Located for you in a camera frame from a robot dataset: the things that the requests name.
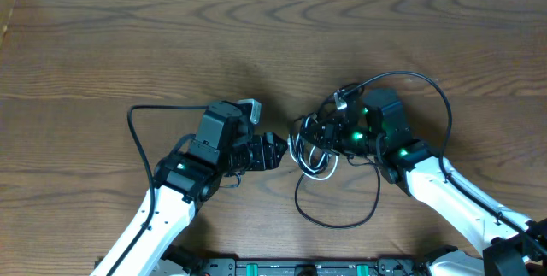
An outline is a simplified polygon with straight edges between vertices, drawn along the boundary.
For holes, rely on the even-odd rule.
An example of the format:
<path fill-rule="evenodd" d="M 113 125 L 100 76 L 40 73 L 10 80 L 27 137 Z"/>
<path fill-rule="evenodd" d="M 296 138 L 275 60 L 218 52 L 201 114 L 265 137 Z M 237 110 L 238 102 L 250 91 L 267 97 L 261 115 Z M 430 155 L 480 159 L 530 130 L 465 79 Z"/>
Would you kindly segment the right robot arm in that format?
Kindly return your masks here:
<path fill-rule="evenodd" d="M 546 263 L 546 222 L 501 204 L 413 136 L 393 90 L 336 91 L 336 109 L 311 114 L 298 137 L 328 155 L 371 156 L 390 184 L 447 220 L 479 253 L 444 247 L 421 263 L 425 275 L 532 275 Z"/>

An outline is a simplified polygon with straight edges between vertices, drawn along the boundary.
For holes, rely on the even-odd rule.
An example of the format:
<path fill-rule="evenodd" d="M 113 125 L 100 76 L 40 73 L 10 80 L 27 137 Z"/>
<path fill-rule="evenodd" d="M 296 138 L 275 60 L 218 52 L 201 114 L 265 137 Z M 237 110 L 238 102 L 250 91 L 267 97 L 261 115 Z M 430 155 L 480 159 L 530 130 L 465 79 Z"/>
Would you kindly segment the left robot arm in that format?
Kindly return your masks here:
<path fill-rule="evenodd" d="M 200 109 L 197 131 L 181 137 L 155 167 L 145 168 L 144 200 L 94 274 L 151 274 L 223 178 L 279 166 L 287 142 L 273 132 L 255 132 L 262 111 L 257 100 L 216 101 Z"/>

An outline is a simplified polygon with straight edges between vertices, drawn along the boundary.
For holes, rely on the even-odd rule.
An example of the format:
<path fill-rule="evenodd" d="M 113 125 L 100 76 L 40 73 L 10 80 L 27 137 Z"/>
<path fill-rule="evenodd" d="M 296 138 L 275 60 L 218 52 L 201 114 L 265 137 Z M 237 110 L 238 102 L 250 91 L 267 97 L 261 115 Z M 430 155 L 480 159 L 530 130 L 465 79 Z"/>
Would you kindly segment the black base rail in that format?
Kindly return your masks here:
<path fill-rule="evenodd" d="M 483 262 L 456 247 L 445 246 L 425 261 L 397 256 L 357 261 L 244 260 L 235 257 L 202 258 L 183 249 L 170 249 L 158 261 L 138 267 L 121 265 L 115 275 L 195 275 L 195 276 L 368 276 L 368 275 L 455 275 L 485 273 Z"/>

